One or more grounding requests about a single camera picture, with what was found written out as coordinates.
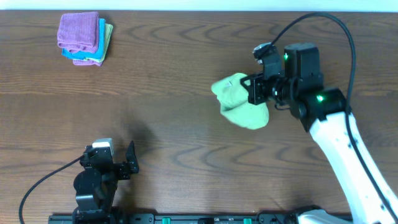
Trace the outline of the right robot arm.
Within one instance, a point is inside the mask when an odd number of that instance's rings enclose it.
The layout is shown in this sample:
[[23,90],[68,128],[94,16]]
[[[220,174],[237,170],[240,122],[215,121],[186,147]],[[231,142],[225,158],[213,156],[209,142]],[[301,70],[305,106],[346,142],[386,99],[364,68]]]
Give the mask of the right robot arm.
[[326,155],[354,223],[397,223],[397,197],[369,154],[338,88],[326,88],[315,44],[297,43],[280,56],[271,43],[253,54],[263,70],[241,79],[248,102],[287,106]]

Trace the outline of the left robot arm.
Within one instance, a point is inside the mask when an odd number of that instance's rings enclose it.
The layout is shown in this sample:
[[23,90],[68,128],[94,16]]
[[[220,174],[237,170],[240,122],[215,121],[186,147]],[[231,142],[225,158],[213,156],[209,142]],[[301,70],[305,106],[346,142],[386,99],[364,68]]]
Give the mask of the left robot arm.
[[73,223],[128,223],[122,209],[113,201],[120,180],[129,180],[139,172],[135,144],[131,141],[126,150],[126,160],[114,162],[111,138],[97,139],[85,147],[80,159],[84,171],[73,182],[78,208],[72,215]]

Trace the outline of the green microfiber cloth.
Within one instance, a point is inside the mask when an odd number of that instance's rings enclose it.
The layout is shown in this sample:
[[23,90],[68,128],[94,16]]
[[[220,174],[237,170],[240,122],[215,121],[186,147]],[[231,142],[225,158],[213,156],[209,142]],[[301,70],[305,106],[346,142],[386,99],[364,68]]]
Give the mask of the green microfiber cloth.
[[240,84],[244,73],[235,73],[212,84],[211,90],[220,103],[220,113],[229,122],[246,129],[260,129],[269,121],[265,103],[253,105],[248,102],[248,91]]

